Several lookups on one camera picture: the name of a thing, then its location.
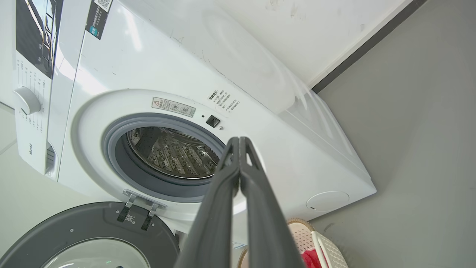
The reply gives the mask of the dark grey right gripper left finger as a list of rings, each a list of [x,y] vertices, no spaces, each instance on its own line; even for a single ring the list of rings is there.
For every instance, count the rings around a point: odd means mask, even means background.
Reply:
[[[233,198],[239,177],[239,138],[231,138],[175,268],[229,268]]]

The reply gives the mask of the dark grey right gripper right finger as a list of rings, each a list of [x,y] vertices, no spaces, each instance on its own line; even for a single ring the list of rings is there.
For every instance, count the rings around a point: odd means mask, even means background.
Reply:
[[[239,139],[240,190],[247,199],[248,254],[251,268],[304,268],[286,219],[257,152]]]

